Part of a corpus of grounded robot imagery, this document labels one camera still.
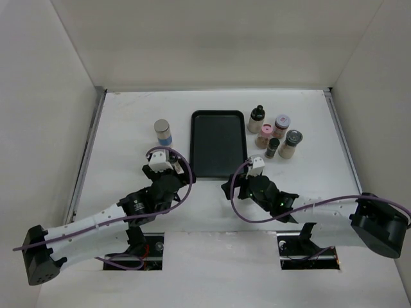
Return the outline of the black cap white powder bottle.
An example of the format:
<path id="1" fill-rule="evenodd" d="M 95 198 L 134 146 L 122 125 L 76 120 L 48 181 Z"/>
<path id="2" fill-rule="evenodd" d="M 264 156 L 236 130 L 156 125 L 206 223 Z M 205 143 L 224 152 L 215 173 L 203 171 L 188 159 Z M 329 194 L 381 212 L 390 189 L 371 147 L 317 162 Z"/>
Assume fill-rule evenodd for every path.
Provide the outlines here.
<path id="1" fill-rule="evenodd" d="M 254 108 L 249 117 L 249 123 L 247 125 L 248 131 L 251 133 L 258 133 L 265 120 L 265 110 L 262 105 L 258 105 Z"/>

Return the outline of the black cap brown spice bottle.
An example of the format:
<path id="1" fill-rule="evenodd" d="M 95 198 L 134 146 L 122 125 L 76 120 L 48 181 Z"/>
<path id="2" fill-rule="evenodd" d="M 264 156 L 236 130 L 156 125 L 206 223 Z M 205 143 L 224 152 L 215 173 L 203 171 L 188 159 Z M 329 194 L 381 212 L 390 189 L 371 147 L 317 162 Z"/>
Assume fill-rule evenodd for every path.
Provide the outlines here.
<path id="1" fill-rule="evenodd" d="M 168 162 L 171 164 L 172 168 L 177 174 L 184 174 L 184 170 L 180 164 L 179 157 L 176 154 L 169 152 Z"/>

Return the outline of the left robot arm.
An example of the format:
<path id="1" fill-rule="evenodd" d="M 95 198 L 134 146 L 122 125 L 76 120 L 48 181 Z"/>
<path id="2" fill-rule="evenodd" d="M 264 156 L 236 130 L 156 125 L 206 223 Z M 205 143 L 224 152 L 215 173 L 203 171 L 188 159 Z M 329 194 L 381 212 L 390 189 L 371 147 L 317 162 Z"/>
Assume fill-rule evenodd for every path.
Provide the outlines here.
<path id="1" fill-rule="evenodd" d="M 46 283 L 62 270 L 95 257 L 139 255 L 146 244 L 141 226 L 181 205 L 185 199 L 178 191 L 195 183 L 191 166 L 183 158 L 164 171 L 155 172 L 149 165 L 143 171 L 151 186 L 99 213 L 60 227 L 31 227 L 20 248 L 29 285 Z"/>

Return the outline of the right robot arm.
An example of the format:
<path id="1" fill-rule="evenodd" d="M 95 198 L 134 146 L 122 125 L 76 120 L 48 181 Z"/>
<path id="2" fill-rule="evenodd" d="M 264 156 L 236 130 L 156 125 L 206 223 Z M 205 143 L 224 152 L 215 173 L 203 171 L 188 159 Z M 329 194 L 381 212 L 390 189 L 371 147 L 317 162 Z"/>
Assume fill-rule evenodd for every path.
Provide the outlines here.
<path id="1" fill-rule="evenodd" d="M 390 259 L 401 255 L 410 229 L 410 211 L 393 201 L 363 192 L 326 200 L 312 200 L 280 191 L 265 175 L 231 175 L 222 191 L 233 201 L 251 199 L 265 212 L 268 221 L 302 224 L 299 249 L 307 254 L 329 246 L 358 246 Z"/>

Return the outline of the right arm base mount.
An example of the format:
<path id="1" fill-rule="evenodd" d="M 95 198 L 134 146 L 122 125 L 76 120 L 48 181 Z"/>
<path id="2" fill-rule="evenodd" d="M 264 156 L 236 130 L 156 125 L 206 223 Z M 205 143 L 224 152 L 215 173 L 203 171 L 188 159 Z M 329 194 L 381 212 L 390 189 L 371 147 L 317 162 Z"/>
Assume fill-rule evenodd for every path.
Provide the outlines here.
<path id="1" fill-rule="evenodd" d="M 298 233 L 277 235 L 282 270 L 339 270 L 340 263 L 334 246 L 320 248 Z"/>

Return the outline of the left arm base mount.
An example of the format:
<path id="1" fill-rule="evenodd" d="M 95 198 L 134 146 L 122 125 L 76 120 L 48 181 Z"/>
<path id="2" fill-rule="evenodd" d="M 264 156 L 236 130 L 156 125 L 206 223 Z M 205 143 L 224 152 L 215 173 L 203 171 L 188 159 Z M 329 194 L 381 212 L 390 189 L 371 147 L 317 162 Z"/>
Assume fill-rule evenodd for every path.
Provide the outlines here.
<path id="1" fill-rule="evenodd" d="M 103 271 L 160 271 L 163 264 L 164 233 L 145 233 L 145 244 L 137 252 L 123 255 L 106 255 Z"/>

